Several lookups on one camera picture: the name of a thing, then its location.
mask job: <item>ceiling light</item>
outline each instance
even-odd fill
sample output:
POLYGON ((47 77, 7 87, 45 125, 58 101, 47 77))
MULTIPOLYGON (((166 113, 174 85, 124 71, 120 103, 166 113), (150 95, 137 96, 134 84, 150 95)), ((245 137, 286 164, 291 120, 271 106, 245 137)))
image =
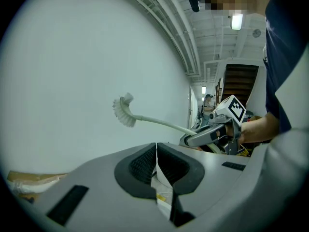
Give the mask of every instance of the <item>ceiling light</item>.
POLYGON ((235 14, 231 20, 232 30, 241 30, 243 14, 235 14))

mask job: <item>white ceiling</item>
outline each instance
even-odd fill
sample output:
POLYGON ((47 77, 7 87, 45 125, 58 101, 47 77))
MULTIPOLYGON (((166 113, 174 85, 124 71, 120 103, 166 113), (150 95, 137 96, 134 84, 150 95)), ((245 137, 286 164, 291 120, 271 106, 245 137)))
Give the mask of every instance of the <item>white ceiling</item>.
POLYGON ((205 64, 205 61, 228 59, 232 63, 231 58, 237 63, 249 64, 251 59, 256 59, 258 65, 262 65, 262 51, 266 43, 265 37, 265 18, 258 14, 244 16, 243 26, 240 31, 235 31, 230 28, 230 18, 227 15, 218 15, 210 10, 203 10, 198 13, 192 11, 188 0, 138 0, 144 9, 161 25, 164 24, 166 32, 169 30, 175 39, 174 45, 178 52, 182 51, 185 61, 183 61, 183 70, 188 76, 194 74, 194 77, 189 77, 192 82, 192 87, 196 97, 201 101, 202 86, 207 87, 208 93, 214 94, 214 89, 223 77, 227 62, 205 64), (177 11, 176 4, 179 4, 184 12, 186 20, 189 24, 189 30, 193 32, 194 40, 192 41, 187 33, 188 27, 185 21, 177 11), (187 44, 184 45, 184 40, 181 39, 178 32, 181 32, 187 44), (261 36, 253 37, 253 30, 260 29, 261 36), (194 53, 194 44, 197 47, 197 53, 194 53), (199 58, 200 73, 198 72, 197 57, 199 58), (204 74, 205 69, 210 68, 210 77, 204 74))

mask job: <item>ceiling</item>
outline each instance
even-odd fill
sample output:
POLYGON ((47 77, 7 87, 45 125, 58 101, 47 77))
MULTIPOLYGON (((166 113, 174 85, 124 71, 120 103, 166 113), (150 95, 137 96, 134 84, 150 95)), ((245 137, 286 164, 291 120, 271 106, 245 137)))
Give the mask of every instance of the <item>ceiling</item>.
POLYGON ((195 13, 188 0, 135 1, 173 42, 199 101, 204 96, 202 86, 207 87, 207 93, 215 93, 226 64, 263 65, 262 51, 266 43, 263 16, 244 15, 242 29, 235 31, 230 27, 231 19, 227 14, 203 8, 195 13), (261 30, 258 38, 253 37, 255 29, 261 30))

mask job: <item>wooden stairs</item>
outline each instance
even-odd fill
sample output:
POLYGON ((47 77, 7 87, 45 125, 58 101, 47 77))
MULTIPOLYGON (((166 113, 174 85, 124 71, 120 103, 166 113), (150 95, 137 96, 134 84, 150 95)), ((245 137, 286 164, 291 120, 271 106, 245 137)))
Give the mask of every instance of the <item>wooden stairs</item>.
POLYGON ((227 65, 221 100, 223 101, 229 96, 235 95, 245 107, 253 89, 258 70, 259 67, 253 65, 227 65))

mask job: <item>ceiling beam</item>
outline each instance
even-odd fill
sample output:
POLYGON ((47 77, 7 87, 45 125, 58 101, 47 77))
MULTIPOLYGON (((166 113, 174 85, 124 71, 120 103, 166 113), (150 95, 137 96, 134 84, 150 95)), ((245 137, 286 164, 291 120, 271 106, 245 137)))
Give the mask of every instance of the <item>ceiling beam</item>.
POLYGON ((238 37, 236 41, 236 46, 235 46, 235 51, 234 51, 234 56, 235 57, 240 57, 241 53, 243 51, 243 48, 245 46, 246 40, 247 40, 247 35, 248 35, 248 27, 250 26, 250 21, 251 21, 251 15, 243 15, 243 23, 242 23, 242 29, 238 32, 238 37))

